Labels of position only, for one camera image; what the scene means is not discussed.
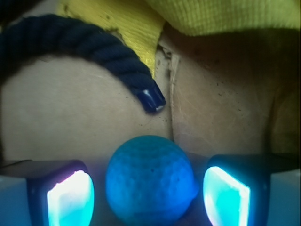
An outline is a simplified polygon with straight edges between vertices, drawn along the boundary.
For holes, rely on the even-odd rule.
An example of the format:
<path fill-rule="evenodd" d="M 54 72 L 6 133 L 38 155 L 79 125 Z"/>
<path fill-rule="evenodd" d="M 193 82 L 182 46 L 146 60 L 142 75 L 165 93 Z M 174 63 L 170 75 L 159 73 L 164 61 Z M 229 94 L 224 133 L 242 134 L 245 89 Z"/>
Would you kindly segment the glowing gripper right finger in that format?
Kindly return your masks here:
<path fill-rule="evenodd" d="M 203 178 L 203 201 L 213 226 L 265 226 L 270 175 L 262 154 L 218 154 Z"/>

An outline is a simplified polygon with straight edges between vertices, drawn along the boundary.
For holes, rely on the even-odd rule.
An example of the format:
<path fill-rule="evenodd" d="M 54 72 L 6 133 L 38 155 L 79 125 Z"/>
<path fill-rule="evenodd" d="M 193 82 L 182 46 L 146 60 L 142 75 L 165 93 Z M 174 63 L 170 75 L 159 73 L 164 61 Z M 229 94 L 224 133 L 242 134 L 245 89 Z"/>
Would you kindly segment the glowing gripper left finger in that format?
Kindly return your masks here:
<path fill-rule="evenodd" d="M 26 180 L 34 226 L 90 224 L 95 190 L 82 161 L 33 161 Z"/>

